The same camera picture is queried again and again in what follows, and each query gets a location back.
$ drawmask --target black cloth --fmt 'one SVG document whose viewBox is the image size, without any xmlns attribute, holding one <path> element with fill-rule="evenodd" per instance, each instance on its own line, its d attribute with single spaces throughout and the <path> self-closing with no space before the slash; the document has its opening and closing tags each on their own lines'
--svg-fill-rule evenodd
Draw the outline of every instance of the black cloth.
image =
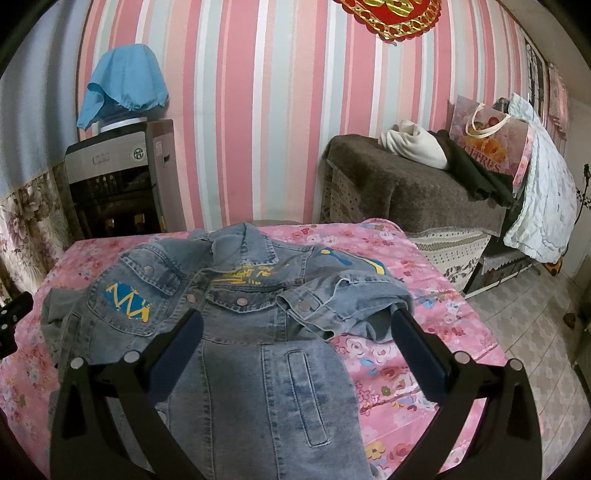
<svg viewBox="0 0 591 480">
<path fill-rule="evenodd" d="M 510 207 L 515 203 L 513 178 L 510 175 L 484 168 L 455 143 L 447 131 L 429 133 L 437 138 L 441 145 L 449 164 L 449 172 L 466 188 L 473 200 L 491 198 L 502 207 Z"/>
<path fill-rule="evenodd" d="M 475 202 L 450 173 L 385 151 L 375 138 L 334 137 L 323 158 L 353 183 L 364 219 L 385 218 L 411 234 L 442 229 L 501 232 L 504 207 Z"/>
</svg>

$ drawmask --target black clamp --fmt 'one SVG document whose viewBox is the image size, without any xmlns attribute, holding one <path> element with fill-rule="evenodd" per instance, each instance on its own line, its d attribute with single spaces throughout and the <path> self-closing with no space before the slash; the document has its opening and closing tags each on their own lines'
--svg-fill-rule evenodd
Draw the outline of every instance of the black clamp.
<svg viewBox="0 0 591 480">
<path fill-rule="evenodd" d="M 389 480 L 541 477 L 538 417 L 519 360 L 495 367 L 476 363 L 466 352 L 451 353 L 406 310 L 394 313 L 391 330 L 426 399 L 439 409 Z M 52 430 L 52 479 L 204 480 L 153 406 L 170 395 L 202 335 L 201 315 L 189 310 L 171 332 L 156 336 L 142 353 L 128 352 L 109 365 L 73 359 Z M 120 399 L 154 473 L 129 460 L 106 397 Z M 486 398 L 486 406 L 465 458 L 439 473 L 478 398 Z"/>
<path fill-rule="evenodd" d="M 0 307 L 0 360 L 17 351 L 14 339 L 17 323 L 32 309 L 33 296 L 27 291 Z"/>
</svg>

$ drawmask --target tiled floor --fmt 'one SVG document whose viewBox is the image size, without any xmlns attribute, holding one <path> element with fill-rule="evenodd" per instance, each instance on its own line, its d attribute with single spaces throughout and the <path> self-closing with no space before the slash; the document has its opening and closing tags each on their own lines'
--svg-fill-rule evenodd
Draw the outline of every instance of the tiled floor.
<svg viewBox="0 0 591 480">
<path fill-rule="evenodd" d="M 543 424 L 544 475 L 560 464 L 591 418 L 569 356 L 576 335 L 562 320 L 582 292 L 566 275 L 532 268 L 468 300 L 508 357 L 522 360 Z"/>
</svg>

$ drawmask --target jacket collar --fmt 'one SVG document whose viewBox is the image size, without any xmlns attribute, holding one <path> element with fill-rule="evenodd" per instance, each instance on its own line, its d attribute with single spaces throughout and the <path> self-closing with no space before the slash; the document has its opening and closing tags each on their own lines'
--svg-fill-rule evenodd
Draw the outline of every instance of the jacket collar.
<svg viewBox="0 0 591 480">
<path fill-rule="evenodd" d="M 273 265 L 279 262 L 271 239 L 250 223 L 239 223 L 211 232 L 212 268 L 236 271 L 244 265 Z"/>
</svg>

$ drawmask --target shopping bag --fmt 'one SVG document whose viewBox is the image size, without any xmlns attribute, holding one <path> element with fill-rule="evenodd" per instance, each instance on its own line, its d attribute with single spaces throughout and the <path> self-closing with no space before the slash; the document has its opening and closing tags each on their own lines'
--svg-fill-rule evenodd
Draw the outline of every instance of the shopping bag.
<svg viewBox="0 0 591 480">
<path fill-rule="evenodd" d="M 487 170 L 513 177 L 515 191 L 523 182 L 534 143 L 527 122 L 458 95 L 450 138 Z"/>
</svg>

